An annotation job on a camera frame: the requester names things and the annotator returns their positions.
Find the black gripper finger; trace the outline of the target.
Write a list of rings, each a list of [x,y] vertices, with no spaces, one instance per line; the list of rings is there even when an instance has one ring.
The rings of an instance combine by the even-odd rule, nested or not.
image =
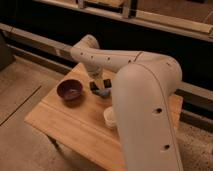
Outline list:
[[[99,90],[99,88],[97,87],[97,85],[95,84],[95,82],[90,82],[90,83],[89,83],[89,87],[90,87],[90,90],[91,90],[92,92],[96,92],[96,91]]]
[[[104,80],[104,86],[105,88],[111,88],[112,87],[112,83],[110,79],[105,79]]]

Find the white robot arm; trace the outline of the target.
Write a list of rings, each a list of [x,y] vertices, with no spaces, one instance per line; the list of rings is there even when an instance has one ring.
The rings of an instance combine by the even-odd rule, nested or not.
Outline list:
[[[102,50],[92,35],[70,53],[93,78],[102,68],[115,73],[112,104],[127,171],[183,171],[169,109],[182,80],[179,63],[158,53]]]

